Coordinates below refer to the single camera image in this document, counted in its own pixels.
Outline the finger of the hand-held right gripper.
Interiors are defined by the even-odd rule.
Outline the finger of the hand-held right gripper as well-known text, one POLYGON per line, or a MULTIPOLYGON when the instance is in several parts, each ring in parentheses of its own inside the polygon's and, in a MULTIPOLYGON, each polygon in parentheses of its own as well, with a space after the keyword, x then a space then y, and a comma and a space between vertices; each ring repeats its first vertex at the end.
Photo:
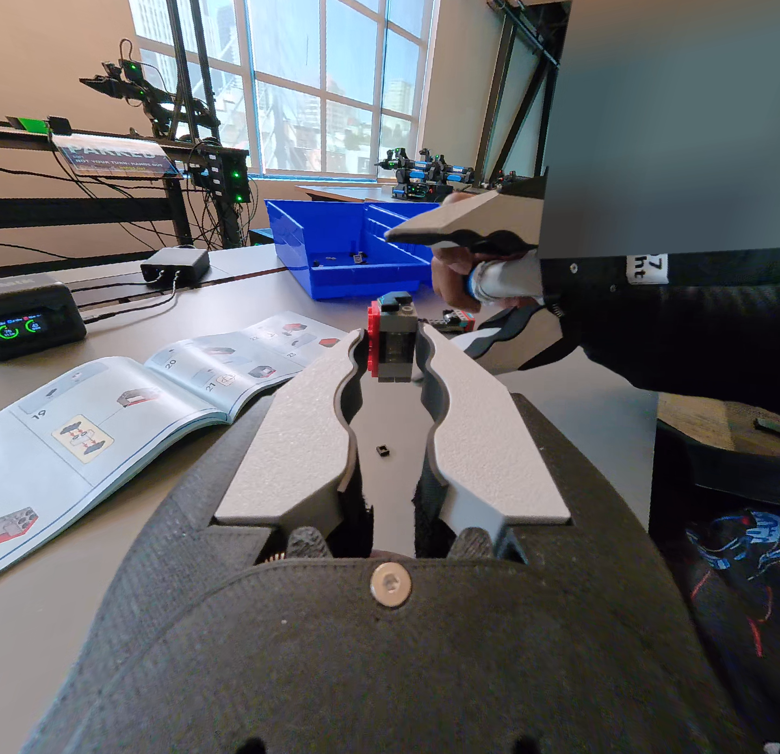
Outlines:
POLYGON ((565 358, 559 316, 537 304, 502 310, 455 345, 493 375, 534 369, 565 358))
POLYGON ((391 244, 432 250, 462 248, 472 254, 520 256, 539 244, 544 201, 491 191, 442 204, 385 233, 391 244))

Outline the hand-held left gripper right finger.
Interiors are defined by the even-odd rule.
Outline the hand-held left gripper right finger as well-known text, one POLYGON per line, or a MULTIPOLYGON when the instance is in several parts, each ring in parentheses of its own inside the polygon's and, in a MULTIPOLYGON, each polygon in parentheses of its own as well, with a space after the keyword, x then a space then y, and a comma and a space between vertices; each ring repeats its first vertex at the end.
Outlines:
POLYGON ((416 364, 433 421, 416 487, 416 555, 447 555, 465 529, 496 548, 511 527, 569 523, 507 388, 429 324, 418 329, 416 364))

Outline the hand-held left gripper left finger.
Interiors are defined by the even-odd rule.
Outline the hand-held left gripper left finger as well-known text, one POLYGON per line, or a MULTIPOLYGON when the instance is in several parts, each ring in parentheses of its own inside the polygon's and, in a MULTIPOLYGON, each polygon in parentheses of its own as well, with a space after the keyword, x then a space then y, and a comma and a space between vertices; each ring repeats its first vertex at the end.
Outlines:
POLYGON ((363 496, 351 422, 363 405, 366 331, 348 332, 274 395, 214 513, 219 525, 289 536, 314 527, 336 554, 369 554, 374 510, 363 496))

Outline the red and grey brick assembly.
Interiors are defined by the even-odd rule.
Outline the red and grey brick assembly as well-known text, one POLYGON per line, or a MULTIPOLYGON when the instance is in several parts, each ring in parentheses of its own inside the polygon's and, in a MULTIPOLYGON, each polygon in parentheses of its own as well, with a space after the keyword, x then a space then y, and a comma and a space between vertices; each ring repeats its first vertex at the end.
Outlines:
POLYGON ((380 383, 411 380, 418 316, 412 295, 391 291, 367 308, 368 369, 380 383))

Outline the grey desk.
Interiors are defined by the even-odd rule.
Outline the grey desk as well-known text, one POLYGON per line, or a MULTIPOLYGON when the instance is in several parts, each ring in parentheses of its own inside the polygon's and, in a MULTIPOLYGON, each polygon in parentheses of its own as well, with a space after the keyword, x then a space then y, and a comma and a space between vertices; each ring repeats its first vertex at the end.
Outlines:
MULTIPOLYGON (((365 323, 356 299, 313 301, 282 271, 274 248, 215 252, 216 282, 158 310, 91 325, 85 340, 2 364, 2 407, 81 363, 105 356, 144 362, 177 340, 236 331, 282 311, 331 327, 365 323)), ((528 398, 604 474, 648 525, 658 396, 633 388, 580 350, 551 366, 501 377, 528 398)), ((431 419, 416 383, 362 381, 353 426, 364 493, 375 507, 376 550, 414 552, 411 503, 431 419), (375 448, 386 444, 387 458, 375 448)), ((2 752, 18 752, 63 683, 102 597, 133 540, 180 476, 224 433, 181 440, 136 478, 27 559, 2 573, 2 752)))

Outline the person's right hand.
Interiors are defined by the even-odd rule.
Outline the person's right hand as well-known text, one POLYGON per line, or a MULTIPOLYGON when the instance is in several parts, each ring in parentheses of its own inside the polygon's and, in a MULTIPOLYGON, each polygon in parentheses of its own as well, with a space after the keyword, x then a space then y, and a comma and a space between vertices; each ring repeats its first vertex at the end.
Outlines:
POLYGON ((432 286, 435 294, 447 306, 472 314, 481 312, 482 305, 464 288, 468 277, 479 262, 497 260, 497 256, 472 253, 467 248, 433 250, 431 261, 432 286))

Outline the robot arms with blue parts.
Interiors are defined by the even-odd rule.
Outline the robot arms with blue parts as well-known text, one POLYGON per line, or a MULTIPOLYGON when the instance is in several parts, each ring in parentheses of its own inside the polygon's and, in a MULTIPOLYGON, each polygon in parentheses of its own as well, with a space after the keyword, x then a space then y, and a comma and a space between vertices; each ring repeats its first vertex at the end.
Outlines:
POLYGON ((442 203, 454 193, 452 183, 472 184, 475 178, 473 167, 449 164, 443 155, 432 156, 426 148, 420 151, 419 160, 409 157, 403 147, 390 149, 375 166, 394 172, 392 198, 396 201, 442 203))

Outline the blue plastic bin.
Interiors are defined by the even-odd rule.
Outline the blue plastic bin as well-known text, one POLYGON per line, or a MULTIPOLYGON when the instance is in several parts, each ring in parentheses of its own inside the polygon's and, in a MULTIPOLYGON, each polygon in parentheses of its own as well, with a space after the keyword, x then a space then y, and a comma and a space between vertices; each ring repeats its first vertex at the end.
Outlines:
POLYGON ((266 201, 278 259, 312 299, 374 299, 431 282, 431 249, 366 234, 364 203, 266 201), (359 251, 366 263, 350 257, 359 251))
POLYGON ((435 210, 439 206, 438 203, 419 201, 380 202, 368 200, 363 204, 365 233, 383 241, 385 234, 391 229, 420 214, 435 210))

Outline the light blue instruction booklet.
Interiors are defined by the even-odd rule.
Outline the light blue instruction booklet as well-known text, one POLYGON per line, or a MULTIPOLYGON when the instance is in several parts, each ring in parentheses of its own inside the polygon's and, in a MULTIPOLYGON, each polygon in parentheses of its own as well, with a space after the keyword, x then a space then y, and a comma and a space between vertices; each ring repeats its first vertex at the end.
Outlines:
POLYGON ((145 363, 84 363, 2 409, 1 569, 65 531, 191 432, 232 424, 344 332, 281 312, 145 363))

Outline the black power brick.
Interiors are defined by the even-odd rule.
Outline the black power brick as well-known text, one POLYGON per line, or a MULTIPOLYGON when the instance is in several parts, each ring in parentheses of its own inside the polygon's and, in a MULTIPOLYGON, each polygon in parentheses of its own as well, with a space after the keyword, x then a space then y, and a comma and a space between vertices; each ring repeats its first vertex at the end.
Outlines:
POLYGON ((207 250, 190 246, 167 247, 155 252, 140 264, 147 285, 164 290, 199 285, 210 271, 207 250))

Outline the large grid window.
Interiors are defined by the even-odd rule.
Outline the large grid window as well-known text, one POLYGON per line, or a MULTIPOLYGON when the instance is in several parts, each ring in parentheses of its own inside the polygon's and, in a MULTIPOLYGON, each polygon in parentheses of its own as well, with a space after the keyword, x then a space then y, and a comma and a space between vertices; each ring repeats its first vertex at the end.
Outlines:
POLYGON ((221 141, 270 180, 391 181, 419 141, 434 0, 198 0, 221 141))

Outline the equipment rack with green lights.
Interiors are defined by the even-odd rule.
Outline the equipment rack with green lights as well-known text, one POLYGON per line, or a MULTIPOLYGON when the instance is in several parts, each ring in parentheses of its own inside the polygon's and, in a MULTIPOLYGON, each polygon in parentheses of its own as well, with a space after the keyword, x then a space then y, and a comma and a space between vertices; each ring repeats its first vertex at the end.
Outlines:
POLYGON ((208 244, 208 228, 201 228, 200 234, 190 230, 187 205, 190 193, 199 192, 204 197, 204 215, 213 214, 211 227, 219 233, 221 247, 235 249, 246 242, 239 213, 241 205, 253 203, 246 150, 224 147, 213 139, 193 143, 147 137, 134 129, 127 134, 83 131, 71 128, 61 117, 6 117, 2 120, 2 150, 46 152, 53 155, 61 171, 51 175, 3 167, 2 174, 61 181, 81 192, 77 198, 3 198, 2 229, 114 224, 128 230, 147 223, 152 234, 161 234, 155 224, 168 221, 179 245, 192 245, 196 239, 208 244), (51 134, 73 133, 155 141, 180 176, 157 180, 78 177, 50 141, 51 134))

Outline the black power adapter box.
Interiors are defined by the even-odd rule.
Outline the black power adapter box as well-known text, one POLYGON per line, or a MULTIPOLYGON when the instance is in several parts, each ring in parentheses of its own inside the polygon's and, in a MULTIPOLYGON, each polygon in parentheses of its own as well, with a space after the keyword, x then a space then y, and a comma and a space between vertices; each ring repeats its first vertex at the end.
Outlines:
POLYGON ((44 273, 1 279, 1 361, 83 340, 72 292, 44 273))

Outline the blue printed sign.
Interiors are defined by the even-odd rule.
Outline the blue printed sign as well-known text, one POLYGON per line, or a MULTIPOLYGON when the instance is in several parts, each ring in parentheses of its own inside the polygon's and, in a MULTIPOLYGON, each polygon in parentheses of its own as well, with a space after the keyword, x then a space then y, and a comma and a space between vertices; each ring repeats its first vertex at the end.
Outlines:
POLYGON ((50 141, 78 177, 157 180, 180 176, 155 141, 78 133, 51 134, 50 141))

